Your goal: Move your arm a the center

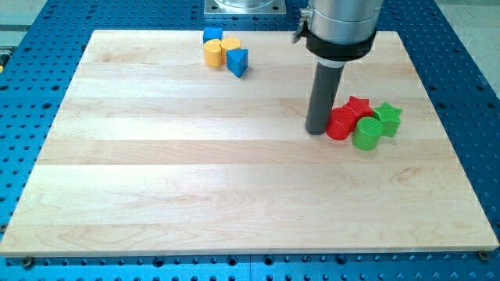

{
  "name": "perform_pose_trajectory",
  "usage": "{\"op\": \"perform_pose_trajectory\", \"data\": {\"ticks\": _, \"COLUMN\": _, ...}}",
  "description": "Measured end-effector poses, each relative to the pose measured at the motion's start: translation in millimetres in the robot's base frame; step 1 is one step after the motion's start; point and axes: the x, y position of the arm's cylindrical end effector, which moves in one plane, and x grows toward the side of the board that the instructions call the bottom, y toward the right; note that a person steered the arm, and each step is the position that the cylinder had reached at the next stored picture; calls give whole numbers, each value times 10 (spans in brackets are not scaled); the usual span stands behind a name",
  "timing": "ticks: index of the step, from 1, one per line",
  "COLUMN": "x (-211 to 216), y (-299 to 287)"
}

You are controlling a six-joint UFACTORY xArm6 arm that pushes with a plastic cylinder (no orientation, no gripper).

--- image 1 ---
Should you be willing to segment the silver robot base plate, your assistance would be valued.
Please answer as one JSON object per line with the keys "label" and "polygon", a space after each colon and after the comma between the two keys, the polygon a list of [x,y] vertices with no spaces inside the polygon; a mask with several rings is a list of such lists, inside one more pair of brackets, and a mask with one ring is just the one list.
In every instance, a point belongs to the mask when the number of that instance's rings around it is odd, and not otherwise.
{"label": "silver robot base plate", "polygon": [[210,16],[225,15],[284,15],[285,0],[205,0],[204,13]]}

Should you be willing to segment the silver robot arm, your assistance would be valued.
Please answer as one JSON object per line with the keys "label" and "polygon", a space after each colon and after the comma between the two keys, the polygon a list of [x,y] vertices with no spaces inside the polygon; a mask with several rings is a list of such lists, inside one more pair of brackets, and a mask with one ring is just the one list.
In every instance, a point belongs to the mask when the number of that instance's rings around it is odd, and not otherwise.
{"label": "silver robot arm", "polygon": [[292,43],[305,46],[318,63],[341,68],[367,55],[377,34],[383,0],[310,0],[300,9],[300,21]]}

